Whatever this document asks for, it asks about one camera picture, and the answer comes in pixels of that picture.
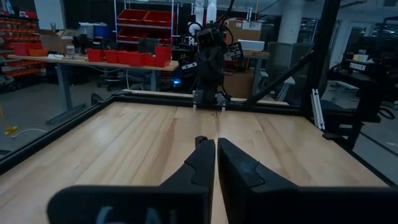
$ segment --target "workbench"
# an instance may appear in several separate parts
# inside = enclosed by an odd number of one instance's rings
[[[65,134],[0,176],[3,224],[47,223],[49,199],[71,185],[159,185],[200,135],[229,139],[299,186],[386,186],[301,116],[122,101],[85,114],[82,123],[61,127]],[[212,223],[227,223],[215,167]]]
[[[141,69],[141,70],[151,70],[150,76],[150,90],[156,91],[157,88],[157,78],[158,71],[168,71],[172,72],[178,67],[178,62],[171,61],[170,65],[167,67],[134,67],[130,65],[123,65],[118,63],[106,63],[106,62],[89,62],[86,57],[76,56],[74,59],[69,58],[48,58],[48,57],[32,57],[32,56],[19,56],[19,55],[9,55],[9,58],[18,58],[25,60],[35,60],[42,61],[47,63],[56,63],[57,64],[57,76],[58,83],[60,89],[61,96],[61,104],[63,107],[63,111],[52,118],[46,120],[46,124],[52,124],[58,120],[62,120],[67,116],[70,116],[72,113],[84,108],[86,105],[80,104],[73,106],[72,98],[70,96],[70,88],[68,77],[65,72],[65,67],[67,65],[76,65],[76,66],[87,66],[87,67],[102,67],[102,68],[120,68],[120,69]]]

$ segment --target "white cable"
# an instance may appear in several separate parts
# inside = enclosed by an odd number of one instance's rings
[[[118,68],[118,69],[115,69],[115,70],[113,70],[113,71],[105,71],[105,70],[101,70],[101,69],[98,69],[98,68],[95,68],[95,67],[92,67],[92,66],[89,66],[89,67],[92,68],[92,69],[95,69],[95,70],[97,70],[97,71],[104,72],[104,73],[116,72],[116,71],[119,71],[119,70],[120,70],[120,68]]]
[[[129,85],[129,70],[126,70],[126,82],[127,82],[127,89],[130,89],[130,85]]]
[[[26,133],[26,132],[28,132],[28,131],[41,131],[41,132],[44,132],[44,133],[47,132],[47,131],[44,131],[44,130],[41,130],[41,129],[32,128],[32,129],[26,129],[25,131],[21,131],[20,133],[17,133],[17,134],[15,134],[15,135],[11,136],[11,137],[12,137],[12,138],[16,138],[16,137],[18,137],[18,135],[23,134],[23,133]]]

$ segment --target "cardboard box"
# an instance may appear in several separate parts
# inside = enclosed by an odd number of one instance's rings
[[[62,30],[58,33],[52,30],[39,30],[40,39],[43,48],[48,51],[54,51],[59,54],[67,52],[67,45],[72,44],[73,36],[76,34],[75,30]]]
[[[261,22],[239,21],[236,19],[228,19],[228,28],[234,35],[234,42],[240,40],[260,40]],[[231,43],[231,35],[227,32],[226,42]]]
[[[247,99],[251,96],[253,87],[253,71],[235,72],[224,77],[225,90],[234,98]]]

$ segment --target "wall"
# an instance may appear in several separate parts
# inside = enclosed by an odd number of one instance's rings
[[[63,0],[34,0],[40,29],[51,29],[55,23],[57,29],[65,28]]]

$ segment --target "concrete floor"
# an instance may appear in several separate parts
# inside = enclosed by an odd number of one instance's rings
[[[96,87],[96,82],[71,86],[70,88],[75,105],[86,103],[87,106],[90,106],[90,96],[93,92],[99,93],[103,98],[112,94],[106,88]],[[326,91],[323,99],[330,100],[335,95],[335,92],[330,90],[329,88]],[[343,93],[336,98],[337,104],[344,108],[353,108],[358,103],[355,101],[356,97],[353,93]],[[53,125],[45,124],[47,118],[61,111],[59,99],[58,85],[48,83],[41,83],[0,95],[0,103],[7,122],[18,126],[19,131],[30,128],[50,131],[62,124],[62,122]],[[366,124],[363,133],[398,154],[397,125],[398,119],[391,121],[383,118],[380,124]],[[42,134],[38,131],[32,131],[21,134],[15,139],[0,134],[0,149],[16,150]],[[359,137],[354,151],[398,184],[398,157],[364,136]]]

